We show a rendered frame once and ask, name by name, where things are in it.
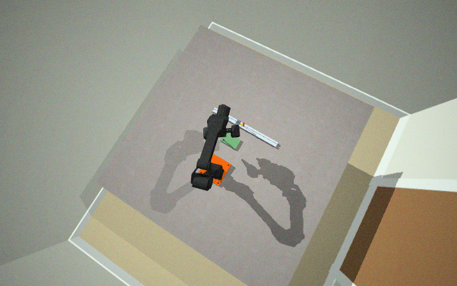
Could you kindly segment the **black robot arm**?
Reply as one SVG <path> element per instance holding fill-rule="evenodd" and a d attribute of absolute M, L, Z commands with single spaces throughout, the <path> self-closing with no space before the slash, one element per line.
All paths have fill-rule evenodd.
<path fill-rule="evenodd" d="M 221 104 L 217 114 L 212 114 L 207 120 L 208 135 L 203 147 L 200 159 L 197 161 L 196 169 L 191 175 L 191 184 L 194 188 L 209 191 L 212 187 L 213 179 L 222 180 L 224 169 L 222 165 L 211 163 L 215 146 L 225 131 L 229 121 L 230 107 Z M 195 173 L 197 169 L 206 170 L 204 173 Z"/>

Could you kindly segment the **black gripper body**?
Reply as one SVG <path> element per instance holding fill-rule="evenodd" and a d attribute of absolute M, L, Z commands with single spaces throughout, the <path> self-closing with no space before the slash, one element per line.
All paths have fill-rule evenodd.
<path fill-rule="evenodd" d="M 232 137 L 240 137 L 240 126 L 232 125 L 232 128 L 226 128 L 226 131 L 220 137 L 227 137 L 227 133 L 232 133 Z M 208 135 L 208 128 L 203 128 L 203 138 L 206 140 Z"/>

